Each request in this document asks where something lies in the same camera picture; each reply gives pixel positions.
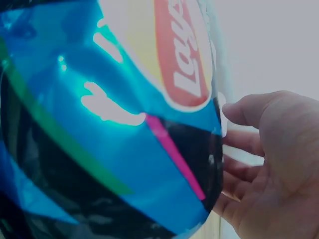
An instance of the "lay's chip bag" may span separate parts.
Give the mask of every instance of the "lay's chip bag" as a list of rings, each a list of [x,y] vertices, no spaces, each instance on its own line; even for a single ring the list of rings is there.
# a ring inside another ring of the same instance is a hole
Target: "lay's chip bag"
[[[209,0],[2,0],[4,237],[192,236],[222,188],[221,52]]]

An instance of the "green stripe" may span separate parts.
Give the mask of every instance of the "green stripe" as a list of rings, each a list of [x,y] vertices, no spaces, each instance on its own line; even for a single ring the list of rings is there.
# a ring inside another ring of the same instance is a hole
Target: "green stripe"
[[[34,120],[36,120],[44,131],[50,135],[73,160],[113,193],[117,195],[132,194],[133,191],[128,186],[119,181],[90,153],[85,151],[81,145],[42,108],[40,103],[34,99],[32,93],[28,90],[26,83],[15,69],[13,62],[8,56],[5,41],[2,38],[0,38],[0,59],[14,91]]]

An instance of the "lay's logo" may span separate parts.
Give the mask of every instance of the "lay's logo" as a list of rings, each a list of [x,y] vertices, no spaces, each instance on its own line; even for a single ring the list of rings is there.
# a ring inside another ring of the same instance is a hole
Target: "lay's logo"
[[[171,107],[194,112],[207,105],[212,48],[197,0],[100,0],[100,5],[126,53]]]
[[[179,110],[199,110],[210,100],[212,58],[198,3],[196,0],[155,0],[155,12],[165,97]]]

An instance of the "hand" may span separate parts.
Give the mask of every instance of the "hand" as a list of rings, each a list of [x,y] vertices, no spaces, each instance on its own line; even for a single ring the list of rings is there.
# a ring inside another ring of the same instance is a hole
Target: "hand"
[[[259,129],[230,131],[224,143],[265,161],[252,167],[225,155],[214,211],[241,239],[319,239],[319,102],[276,92],[246,96],[223,111]]]

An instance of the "white background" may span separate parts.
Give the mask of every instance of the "white background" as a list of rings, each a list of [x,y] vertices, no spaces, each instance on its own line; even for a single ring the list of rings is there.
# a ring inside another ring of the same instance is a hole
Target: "white background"
[[[215,0],[233,83],[233,100],[290,90],[319,100],[317,0]],[[235,153],[249,163],[260,162]],[[222,239],[237,239],[222,222]]]

